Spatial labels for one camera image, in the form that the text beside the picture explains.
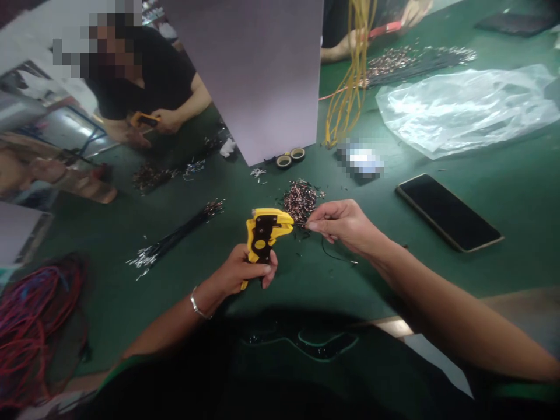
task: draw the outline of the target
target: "bracelet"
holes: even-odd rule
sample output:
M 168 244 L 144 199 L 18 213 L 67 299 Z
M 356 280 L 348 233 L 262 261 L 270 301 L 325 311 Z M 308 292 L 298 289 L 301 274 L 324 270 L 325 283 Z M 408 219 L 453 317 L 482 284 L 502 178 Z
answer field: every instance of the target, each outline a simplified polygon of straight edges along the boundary
M 194 311 L 199 314 L 202 318 L 204 318 L 206 321 L 209 321 L 212 319 L 212 316 L 206 316 L 204 313 L 202 313 L 202 311 L 198 308 L 197 303 L 194 301 L 194 291 L 197 289 L 198 286 L 194 286 L 194 289 L 191 292 L 191 303 L 192 303 L 192 308 L 194 309 Z

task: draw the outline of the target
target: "yellow wire stripper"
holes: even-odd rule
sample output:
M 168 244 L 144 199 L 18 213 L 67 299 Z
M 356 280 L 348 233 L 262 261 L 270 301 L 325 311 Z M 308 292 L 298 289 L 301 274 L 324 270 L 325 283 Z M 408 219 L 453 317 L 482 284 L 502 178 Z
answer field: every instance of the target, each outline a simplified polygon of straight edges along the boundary
M 292 232 L 293 219 L 278 209 L 255 209 L 253 218 L 247 225 L 248 261 L 252 264 L 270 264 L 270 251 L 276 238 Z M 247 288 L 247 281 L 241 284 L 241 290 Z

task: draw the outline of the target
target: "green work surface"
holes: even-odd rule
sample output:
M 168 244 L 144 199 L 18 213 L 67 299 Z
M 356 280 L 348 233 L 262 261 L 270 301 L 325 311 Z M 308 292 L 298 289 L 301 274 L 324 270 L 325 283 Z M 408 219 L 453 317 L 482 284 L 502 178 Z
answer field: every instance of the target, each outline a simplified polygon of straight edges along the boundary
M 478 53 L 478 59 L 469 65 L 475 69 L 514 69 L 543 63 L 555 74 L 558 52 L 552 50 L 554 38 L 550 34 L 523 39 L 473 29 L 476 21 L 506 8 L 499 3 L 463 1 L 428 16 L 406 36 L 380 43 L 393 41 L 393 46 L 400 46 L 414 44 L 419 38 L 420 46 L 465 46 Z M 522 8 L 533 2 L 517 3 Z M 371 54 L 381 50 L 373 47 Z M 348 62 L 322 67 L 320 96 L 336 89 L 347 68 Z M 62 193 L 54 208 L 56 218 L 36 258 L 39 262 L 77 251 L 90 260 L 83 307 L 90 325 L 93 359 L 80 365 L 77 374 L 108 369 L 115 363 L 153 319 L 212 274 L 235 244 L 246 241 L 245 221 L 251 209 L 275 207 L 289 180 L 300 177 L 320 187 L 327 194 L 326 200 L 355 199 L 393 240 L 407 244 L 423 263 L 479 298 L 557 285 L 560 125 L 488 149 L 431 161 L 388 131 L 375 94 L 375 90 L 367 94 L 365 109 L 351 133 L 374 144 L 385 162 L 381 178 L 371 182 L 350 178 L 338 165 L 335 152 L 319 147 L 328 101 L 320 103 L 317 145 L 307 148 L 306 159 L 285 172 L 269 167 L 261 177 L 265 185 L 250 176 L 241 156 L 225 160 L 214 155 L 202 172 L 192 176 L 194 181 L 176 177 L 142 197 L 133 189 L 131 177 L 145 156 L 126 147 L 100 155 L 98 161 L 115 166 L 113 184 L 119 196 L 102 205 Z M 187 123 L 174 138 L 155 139 L 152 157 L 171 165 L 189 156 L 204 135 L 215 131 L 217 116 L 216 110 L 210 109 Z M 505 240 L 472 254 L 451 249 L 394 192 L 398 183 L 421 173 L 431 174 L 457 194 L 496 226 Z M 227 199 L 224 214 L 189 235 L 136 281 L 141 269 L 126 261 L 215 198 Z M 333 254 L 350 257 L 340 245 L 325 245 Z M 271 287 L 263 291 L 254 282 L 227 302 L 227 315 L 257 314 L 269 307 L 304 307 L 364 320 L 396 314 L 388 304 L 393 295 L 374 269 L 363 260 L 352 266 L 329 258 L 321 249 L 320 236 L 314 234 L 302 241 L 291 235 L 281 237 L 275 251 L 280 266 Z

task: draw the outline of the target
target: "clear plastic bag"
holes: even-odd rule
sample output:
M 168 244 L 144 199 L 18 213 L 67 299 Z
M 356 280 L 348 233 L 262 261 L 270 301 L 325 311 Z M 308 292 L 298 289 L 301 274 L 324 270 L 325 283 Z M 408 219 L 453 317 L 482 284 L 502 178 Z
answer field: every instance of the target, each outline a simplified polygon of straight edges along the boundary
M 383 121 L 430 159 L 518 137 L 560 119 L 544 89 L 555 78 L 542 64 L 517 70 L 467 70 L 415 84 L 383 86 Z

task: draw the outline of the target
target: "cable bundle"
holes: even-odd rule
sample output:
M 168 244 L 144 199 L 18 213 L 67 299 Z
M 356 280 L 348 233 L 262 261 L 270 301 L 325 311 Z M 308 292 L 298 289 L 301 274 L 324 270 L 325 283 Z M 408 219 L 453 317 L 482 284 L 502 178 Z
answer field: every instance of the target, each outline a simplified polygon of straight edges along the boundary
M 160 169 L 153 162 L 146 162 L 132 175 L 132 185 L 140 190 L 142 195 L 146 195 L 179 175 L 185 181 L 191 181 L 187 177 L 204 169 L 206 159 L 218 151 L 223 143 L 218 135 L 206 137 L 201 150 L 173 169 Z
M 154 245 L 148 248 L 143 248 L 138 251 L 138 256 L 133 260 L 128 260 L 128 265 L 134 265 L 136 268 L 145 267 L 144 272 L 138 276 L 136 281 L 142 276 L 145 276 L 148 271 L 171 249 L 181 242 L 181 240 L 191 233 L 194 229 L 203 223 L 207 223 L 209 219 L 217 213 L 223 213 L 223 200 L 211 201 L 200 210 L 192 219 L 184 225 L 179 226 L 166 237 L 159 240 Z
M 73 254 L 53 261 L 16 282 L 0 304 L 0 410 L 24 408 L 56 392 L 47 385 L 55 333 L 74 312 L 86 276 L 85 264 Z M 84 327 L 82 349 L 86 345 Z
M 325 197 L 326 194 L 322 191 L 317 194 L 319 188 L 301 178 L 290 183 L 292 185 L 290 190 L 282 197 L 283 209 L 292 217 L 294 225 L 303 228 L 311 213 L 317 208 L 317 199 Z
M 360 85 L 369 89 L 377 85 L 406 81 L 445 67 L 466 64 L 476 57 L 474 50 L 458 47 L 428 46 L 418 50 L 406 45 L 389 48 L 383 55 L 369 62 L 367 77 Z
M 373 26 L 373 18 L 377 9 L 377 0 L 373 0 L 373 10 L 370 13 L 369 0 L 350 0 L 348 12 L 348 34 L 352 31 L 352 18 L 356 28 L 356 48 L 352 50 L 352 63 L 344 79 L 338 86 L 328 106 L 327 136 L 323 144 L 328 149 L 335 146 L 339 137 L 344 137 L 358 122 L 362 110 L 365 92 L 360 88 L 366 79 L 368 64 L 368 34 Z M 358 110 L 353 120 L 350 121 L 352 108 L 357 104 Z

